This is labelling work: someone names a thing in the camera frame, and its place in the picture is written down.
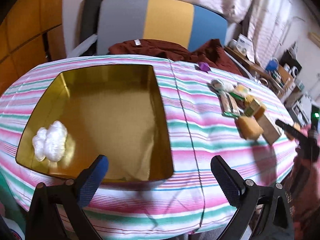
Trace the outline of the person right hand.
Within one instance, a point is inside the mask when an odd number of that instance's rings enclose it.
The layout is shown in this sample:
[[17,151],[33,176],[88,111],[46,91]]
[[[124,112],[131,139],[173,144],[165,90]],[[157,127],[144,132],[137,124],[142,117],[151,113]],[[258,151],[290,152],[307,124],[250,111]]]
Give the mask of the person right hand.
[[285,187],[295,239],[319,239],[319,135],[314,125],[300,133],[306,141],[296,148],[297,155]]

